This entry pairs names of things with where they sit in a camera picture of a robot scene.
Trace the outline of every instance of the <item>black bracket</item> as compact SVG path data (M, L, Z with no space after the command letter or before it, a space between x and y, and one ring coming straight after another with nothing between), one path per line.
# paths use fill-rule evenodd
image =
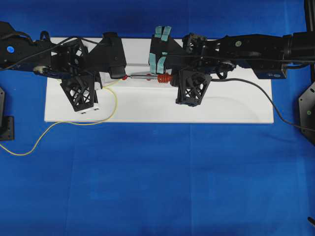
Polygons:
M191 107L200 105L211 79L212 77L208 74L188 70L181 71L176 103Z
M0 88L0 141L14 140L14 118L3 116L5 92Z
M95 91L95 81L100 80L98 75L75 76L68 80L62 80L60 84L75 112L92 108L98 103Z
M301 126L315 129L315 82L299 97L299 108ZM301 131L315 145L315 132Z
M194 55L202 55L205 47L205 42L207 41L207 37L202 35L197 35L194 33L190 33L182 39L183 41L183 49L188 54Z

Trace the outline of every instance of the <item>yellow cable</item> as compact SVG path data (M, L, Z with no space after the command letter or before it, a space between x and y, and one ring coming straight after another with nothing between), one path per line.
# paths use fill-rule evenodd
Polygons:
M3 148L3 149L4 149L5 151L7 151L8 153L14 155L14 156L26 156L26 155L29 155L30 153L32 153L32 152L35 150L35 148L37 147L39 141L45 136L45 134L47 134L47 132L48 132L52 127L54 127L54 126L57 125L57 124L68 123L68 124L74 124L74 125L95 125L95 124L100 124L100 123L103 123L103 122L109 120L111 117L113 117L113 115L115 114L115 112L116 112L116 110L117 110L118 98L117 98L117 95L115 94L114 91L112 91L110 88L106 88L107 86L104 86L103 89L106 89L106 90L110 91L110 92L114 95L114 97L115 97L115 107L114 107L114 110L113 110L112 114L111 114L108 118L103 119L103 120L100 120L100 121L97 121L97 122L94 122L94 123L76 123L76 122L70 122L70 121L59 121L59 122L53 123L53 124L50 125L50 126L42 133L42 135L37 139L37 141L36 141L36 143L34 144L33 148L32 148L30 151L25 152L25 153L20 153L20 154L19 154L19 153L12 152L12 151L10 151L9 149L7 149L5 146L3 146L3 145L1 145L1 144L0 144L0 147Z
M108 86L114 85L115 83L119 82L120 80L121 80L121 79L118 79L117 81L111 82L110 84L108 84L108 85L106 85L106 86L104 86L104 87L108 87Z

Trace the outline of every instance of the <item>screw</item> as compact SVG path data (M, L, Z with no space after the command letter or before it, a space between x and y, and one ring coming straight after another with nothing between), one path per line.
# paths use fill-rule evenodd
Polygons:
M241 41L237 41L236 43L235 43L235 46L236 47L240 47L242 45L242 42Z

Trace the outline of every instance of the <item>orange spring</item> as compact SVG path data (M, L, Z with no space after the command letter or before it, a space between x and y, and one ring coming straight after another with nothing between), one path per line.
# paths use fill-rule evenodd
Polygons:
M172 79L173 79L173 76L172 76L172 75L169 75L169 74L167 74L167 73L157 76L157 81L158 81L159 83L165 83L165 84L167 84L167 83L170 82Z

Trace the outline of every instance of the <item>wire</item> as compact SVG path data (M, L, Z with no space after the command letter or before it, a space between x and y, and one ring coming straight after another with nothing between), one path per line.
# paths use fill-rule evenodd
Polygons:
M68 38L64 39L63 41L61 41L60 43L56 44L56 45L53 46L53 47L47 48L47 49L45 49L45 50L43 50L43 51L40 51L40 52L38 52L38 53L32 54L32 55L30 55L30 56L27 56L27 57L25 57L25 58L19 60L18 62L14 63L14 64L12 64L12 65L10 65L10 66L8 66L8 67L6 67L6 68L0 68L0 71L9 70L9 69L15 67L16 65L18 65L18 64L20 64L20 63L22 63L22 62L24 62L24 61L27 60L27 59L36 57L36 56L41 55L41 54L46 53L46 52L50 52L50 51L54 50L55 48L59 47L60 45L62 45L63 43L65 43L65 42L67 42L67 41L69 41L69 40L71 40L71 39L73 39L73 38L81 39L81 40L83 40L83 41L87 41L87 42L90 42L90 43L93 43L93 44L96 44L96 45L103 45L103 46L108 46L108 45L109 45L108 43L97 43L97 42L94 42L94 41L91 41L91 40L88 40L88 39L85 39L85 38L82 38L82 37L71 36L71 37L68 37Z
M308 66L309 64L302 64L302 65L297 65L297 66L287 66L286 69L290 69L290 70L297 70L297 69L301 69L304 68L306 66Z
M7 38L14 37L14 36L25 36L25 37L29 40L29 42L30 42L31 44L34 44L32 38L31 38L27 33L20 32L20 31L14 31L14 32L12 32L12 33L5 34L5 35L1 36L0 39L1 39L1 40L2 40L2 39L7 39Z
M297 127L299 129L305 129L305 130L309 130L309 131L312 131L312 132L315 132L315 129L310 129L310 128L307 128L307 127L303 127L303 126L299 126L297 124L294 124L286 119L283 118L283 116L281 115L279 109L276 107L275 103L272 101L272 99L269 97L269 95L267 94L267 92L261 87L259 86L258 84L255 84L251 81L248 81L248 80L243 80L243 79L237 79L237 78L231 78L231 79L224 79L224 80L220 80L220 79L212 79L212 82L229 82L229 81L240 81L240 82L244 82L244 83L247 83L247 84L250 84L250 85L254 85L255 87L259 88L265 95L266 97L268 98L268 100L270 101L270 103L272 104L272 106L275 108L279 118L284 122L284 123L287 123L289 125L292 125L294 127Z
M315 60L284 60L284 59L268 59L268 58L223 58L215 56L204 56L204 55L165 55L165 57L183 57L183 58L210 58L217 60L263 60L263 61L274 61L274 62L287 62L287 63L315 63Z
M117 81L111 82L111 83L109 83L108 85L103 86L103 88L108 87L108 86L112 86L112 85L118 83L120 80L121 80L121 79L118 79Z
M53 123L52 125L50 125L43 133L42 135L39 136L39 138L37 139L37 141L35 142L33 148L28 151L28 152L25 152L25 153L15 153L15 152L12 152L10 151L9 149L7 149L5 146L3 146L2 144L0 144L0 148L4 149L5 151L7 151L8 153L10 153L11 155L14 155L14 156L26 156L26 155L29 155L31 154L35 148L37 147L39 141L47 134L47 132L52 128L54 127L55 125L57 124L62 124L62 123L68 123L68 124L73 124L73 125L96 125L96 124L101 124L107 120L109 120L111 117L113 117L113 115L115 114L116 110L117 110L117 107L118 107L118 98L117 98L117 95L115 94L115 92L113 90L111 90L110 88L106 88L103 87L104 89L108 90L109 92L111 92L113 95L114 95L114 98L115 98L115 107L114 107L114 110L113 112L111 113L111 115L103 120L100 120L100 121L97 121L97 122L93 122L93 123L77 123L77 122L70 122L70 121L59 121L59 122L55 122Z
M79 66L76 66L76 65L72 65L72 64L68 64L69 66L73 67L73 68L76 68L78 70L81 70L81 68ZM92 72L88 71L88 70L82 70L84 72L87 72L89 75L92 75L92 76L95 76L95 74L93 74Z

